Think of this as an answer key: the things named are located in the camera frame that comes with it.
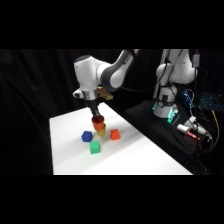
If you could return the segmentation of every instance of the wire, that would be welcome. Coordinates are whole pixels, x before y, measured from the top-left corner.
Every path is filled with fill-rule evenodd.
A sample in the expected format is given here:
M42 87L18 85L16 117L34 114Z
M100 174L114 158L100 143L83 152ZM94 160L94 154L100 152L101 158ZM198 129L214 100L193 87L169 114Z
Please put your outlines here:
M198 121L197 69L196 68L194 71L194 92L195 92L195 117L196 117L196 121Z
M155 86L160 83L160 81L162 80L163 76L165 75L165 72L166 72L166 69L167 69L168 60L169 60L169 57L170 57L170 52L171 52L171 49L170 49L168 57L167 57L167 63L166 63L165 69L163 71L163 74L162 74L162 76L160 77L160 79L157 81L157 83L155 85L153 85L153 86L151 86L151 87L149 87L148 89L145 89L145 90L134 90L134 89L128 89L128 88L125 88L125 87L121 87L121 89L124 89L124 90L127 90L127 91L131 91L131 92L142 93L142 92L148 92L149 90L155 88Z
M216 142L215 142L214 146L210 149L210 151L209 151L208 153L211 153L212 150L216 147L216 145L217 145L217 143L218 143L218 141L219 141L219 137L220 137L219 123L218 123L218 120L217 120L217 118L216 118L215 112L212 111L212 113L213 113L213 116L214 116L214 118L215 118L215 122L216 122L216 125L217 125L218 135L217 135L217 139L216 139Z
M208 123L208 121L206 120L206 116L205 116L203 110L201 109L200 106L198 107L198 109L202 112L202 116L204 117L204 119L206 121L206 124L208 125L209 131L211 132L212 131L212 128L211 128L210 124Z

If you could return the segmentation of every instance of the green cube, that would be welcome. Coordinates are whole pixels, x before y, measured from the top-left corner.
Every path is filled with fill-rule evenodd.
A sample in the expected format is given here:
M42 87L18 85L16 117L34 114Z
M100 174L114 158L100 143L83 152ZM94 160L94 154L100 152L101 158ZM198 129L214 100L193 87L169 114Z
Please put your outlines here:
M100 153L100 143L99 143L99 141L90 142L90 151L91 151L91 154Z

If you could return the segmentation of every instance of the white table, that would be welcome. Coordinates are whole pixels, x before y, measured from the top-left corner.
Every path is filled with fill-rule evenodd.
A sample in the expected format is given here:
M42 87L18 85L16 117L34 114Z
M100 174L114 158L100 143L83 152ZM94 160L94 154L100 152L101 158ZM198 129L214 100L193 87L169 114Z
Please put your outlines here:
M94 130L89 108L50 119L55 175L191 175L106 104L99 111L107 125L104 138ZM110 139L113 129L120 140ZM84 131L93 132L101 153L91 155L89 143L81 139Z

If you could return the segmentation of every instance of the orange cube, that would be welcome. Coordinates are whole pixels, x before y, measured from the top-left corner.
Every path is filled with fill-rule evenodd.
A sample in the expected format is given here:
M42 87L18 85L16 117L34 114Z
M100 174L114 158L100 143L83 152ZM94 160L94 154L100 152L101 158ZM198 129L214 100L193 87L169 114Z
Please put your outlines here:
M117 129L111 130L111 135L110 135L112 141L120 139L120 133Z

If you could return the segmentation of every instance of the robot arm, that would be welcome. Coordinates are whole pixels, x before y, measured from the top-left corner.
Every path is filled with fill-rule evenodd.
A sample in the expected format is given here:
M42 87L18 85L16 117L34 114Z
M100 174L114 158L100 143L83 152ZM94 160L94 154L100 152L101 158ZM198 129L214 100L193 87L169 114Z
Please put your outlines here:
M117 91L139 53L140 49L124 50L114 64L99 61L90 55L76 59L75 73L80 89L74 92L74 97L83 98L93 116L99 117L98 86L102 85L110 92Z
M173 83L191 83L195 79L195 69L189 57L189 49L165 49L164 54L167 64L162 63L157 69L160 82L154 92L154 98L157 98L154 114L160 118L169 118L177 94Z

